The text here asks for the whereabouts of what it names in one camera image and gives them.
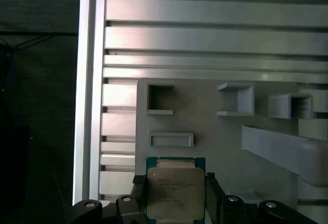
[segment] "dark background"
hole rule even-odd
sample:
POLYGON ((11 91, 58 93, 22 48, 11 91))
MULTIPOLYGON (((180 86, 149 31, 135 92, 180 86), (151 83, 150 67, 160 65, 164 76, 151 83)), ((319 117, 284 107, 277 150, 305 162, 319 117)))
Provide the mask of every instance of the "dark background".
MULTIPOLYGON (((79 0, 0 0, 0 31, 77 32, 79 0)), ((11 45, 33 37, 3 36, 11 45)), ((14 55, 4 97, 31 129, 26 202, 5 223, 58 223, 72 202, 77 37, 14 55)))

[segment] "silver metal frame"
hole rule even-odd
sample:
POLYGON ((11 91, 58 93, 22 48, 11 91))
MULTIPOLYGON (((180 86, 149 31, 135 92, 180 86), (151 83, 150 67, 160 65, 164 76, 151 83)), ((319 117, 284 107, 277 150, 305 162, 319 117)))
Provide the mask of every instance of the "silver metal frame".
POLYGON ((99 199, 100 174, 100 140, 101 140, 101 107, 103 96, 103 67, 105 41, 105 4, 106 0, 96 0, 96 24, 94 40, 92 117, 91 117, 91 150, 90 150, 90 188, 89 198, 99 199))
POLYGON ((76 77, 73 204, 89 197, 95 0, 80 0, 76 77))

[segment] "rectangular slot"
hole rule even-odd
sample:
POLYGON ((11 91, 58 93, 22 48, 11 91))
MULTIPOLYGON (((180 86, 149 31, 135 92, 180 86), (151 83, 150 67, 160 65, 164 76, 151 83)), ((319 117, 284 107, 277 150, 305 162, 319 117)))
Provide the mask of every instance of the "rectangular slot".
POLYGON ((311 97, 292 97, 291 99, 291 117, 299 119, 312 119, 311 97))
POLYGON ((242 83, 224 83, 217 87, 224 91, 223 99, 229 104, 225 111, 216 112, 217 116, 254 116, 254 87, 242 83))
POLYGON ((147 84, 146 95, 146 114, 173 115, 168 105, 174 99, 173 85, 147 84))
POLYGON ((149 146, 161 147, 193 147, 193 133, 149 132, 149 146))

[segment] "square slot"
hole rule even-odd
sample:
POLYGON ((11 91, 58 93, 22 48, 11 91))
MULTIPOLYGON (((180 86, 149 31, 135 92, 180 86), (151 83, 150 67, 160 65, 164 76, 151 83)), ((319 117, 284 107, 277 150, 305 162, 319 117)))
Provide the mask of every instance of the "square slot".
POLYGON ((254 87, 248 84, 225 83, 217 87, 223 91, 225 108, 217 116, 254 116, 254 87))
POLYGON ((173 115, 170 107, 175 98, 173 85, 147 85, 146 114, 173 115))

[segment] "black cable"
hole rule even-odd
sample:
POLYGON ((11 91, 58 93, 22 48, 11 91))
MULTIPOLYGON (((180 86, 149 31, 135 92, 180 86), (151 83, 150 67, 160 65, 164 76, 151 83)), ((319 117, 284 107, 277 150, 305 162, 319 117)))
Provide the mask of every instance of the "black cable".
POLYGON ((40 44, 41 42, 44 42, 44 41, 46 41, 46 40, 49 40, 49 39, 51 39, 51 38, 53 38, 53 37, 54 37, 54 36, 48 36, 48 37, 41 36, 41 37, 38 37, 38 38, 36 38, 36 39, 34 39, 34 40, 28 40, 28 41, 26 41, 26 42, 24 42, 24 43, 18 44, 18 46, 21 46, 21 45, 25 45, 26 43, 29 43, 29 42, 35 41, 35 40, 37 40, 37 39, 43 38, 43 39, 41 39, 41 40, 39 40, 39 41, 37 41, 37 42, 34 42, 34 43, 30 44, 30 45, 25 46, 25 47, 22 47, 22 48, 17 47, 17 48, 15 48, 14 53, 17 52, 17 51, 21 51, 21 50, 27 49, 27 48, 29 48, 29 47, 31 47, 31 46, 35 46, 35 45, 37 45, 37 44, 40 44))
POLYGON ((15 45, 14 48, 17 48, 18 46, 21 46, 21 45, 27 44, 27 43, 29 43, 29 42, 32 42, 32 41, 38 40, 38 39, 43 38, 43 37, 46 37, 46 36, 39 36, 39 37, 37 37, 37 38, 30 39, 30 40, 28 40, 28 41, 25 41, 25 42, 23 42, 23 43, 20 43, 20 44, 18 44, 18 45, 15 45))

